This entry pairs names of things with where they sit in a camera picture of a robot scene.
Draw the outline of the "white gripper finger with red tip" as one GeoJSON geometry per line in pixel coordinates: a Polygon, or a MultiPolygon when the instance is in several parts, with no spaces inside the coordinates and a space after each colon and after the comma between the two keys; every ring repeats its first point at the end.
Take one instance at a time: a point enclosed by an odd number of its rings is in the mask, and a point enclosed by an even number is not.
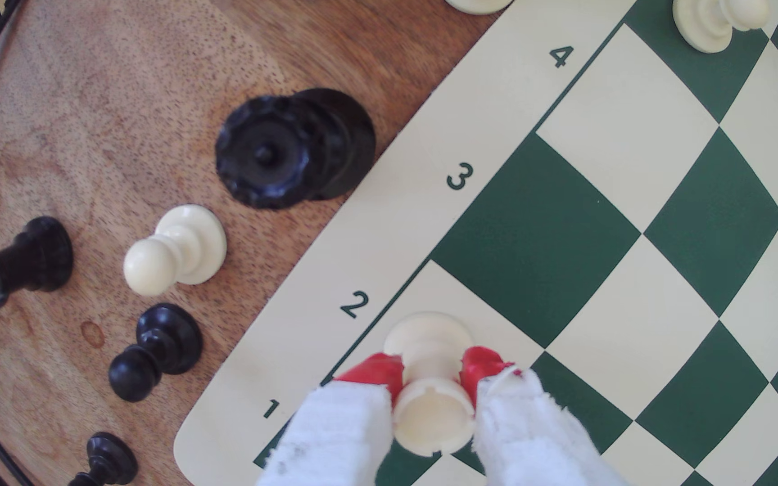
{"type": "Polygon", "coordinates": [[[400,356],[376,353],[310,392],[257,484],[375,485],[404,369],[400,356]]]}
{"type": "Polygon", "coordinates": [[[462,356],[461,386],[474,402],[472,448],[489,485],[626,484],[534,370],[475,346],[462,356]]]}

